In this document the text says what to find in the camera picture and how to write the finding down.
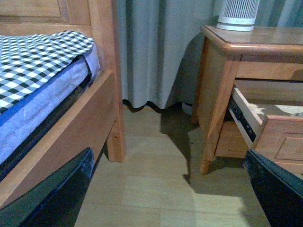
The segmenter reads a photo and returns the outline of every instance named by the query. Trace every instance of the wooden floor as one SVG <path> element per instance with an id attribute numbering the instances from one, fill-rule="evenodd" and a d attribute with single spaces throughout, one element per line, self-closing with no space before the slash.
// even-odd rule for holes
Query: wooden floor
<path id="1" fill-rule="evenodd" d="M 200 129 L 179 106 L 125 108 L 125 130 L 125 162 L 101 157 L 75 226 L 269 226 L 242 160 L 221 158 L 198 173 Z"/>

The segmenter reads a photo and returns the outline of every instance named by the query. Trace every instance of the white air purifier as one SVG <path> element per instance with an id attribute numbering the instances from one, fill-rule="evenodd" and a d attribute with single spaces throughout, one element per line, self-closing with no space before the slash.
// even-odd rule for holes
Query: white air purifier
<path id="1" fill-rule="evenodd" d="M 252 31 L 260 0 L 223 0 L 217 28 Z"/>

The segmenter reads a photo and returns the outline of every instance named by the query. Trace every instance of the blue and white checkered sheet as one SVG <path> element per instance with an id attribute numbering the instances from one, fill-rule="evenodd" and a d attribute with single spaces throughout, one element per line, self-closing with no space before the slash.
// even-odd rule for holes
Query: blue and white checkered sheet
<path id="1" fill-rule="evenodd" d="M 93 43 L 93 38 L 74 31 L 0 35 L 0 114 L 89 51 Z"/>

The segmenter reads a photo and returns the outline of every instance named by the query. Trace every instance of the nightstand top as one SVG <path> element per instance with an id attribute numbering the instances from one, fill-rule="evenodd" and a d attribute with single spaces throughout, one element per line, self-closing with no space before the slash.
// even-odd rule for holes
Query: nightstand top
<path id="1" fill-rule="evenodd" d="M 239 32 L 204 25 L 202 32 L 225 52 L 303 55 L 303 28 L 254 27 Z"/>

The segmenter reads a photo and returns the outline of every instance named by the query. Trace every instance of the drawer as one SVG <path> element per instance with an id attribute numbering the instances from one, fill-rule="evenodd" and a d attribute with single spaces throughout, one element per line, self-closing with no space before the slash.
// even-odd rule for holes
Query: drawer
<path id="1" fill-rule="evenodd" d="M 303 83 L 236 80 L 228 109 L 249 148 L 303 171 Z"/>

